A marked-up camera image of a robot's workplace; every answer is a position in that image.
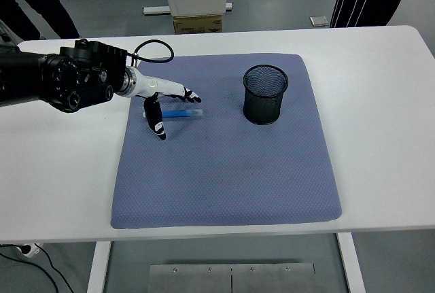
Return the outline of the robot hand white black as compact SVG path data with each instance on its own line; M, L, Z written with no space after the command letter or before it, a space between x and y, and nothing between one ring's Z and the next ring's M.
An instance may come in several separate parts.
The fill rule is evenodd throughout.
M162 110L158 102L159 95L178 98L191 103L201 102L201 98L183 84L146 76L134 67L127 67L127 69L131 74L130 79L132 83L127 97L144 98L143 108L145 119L150 129L161 140L166 139L166 133L164 131Z

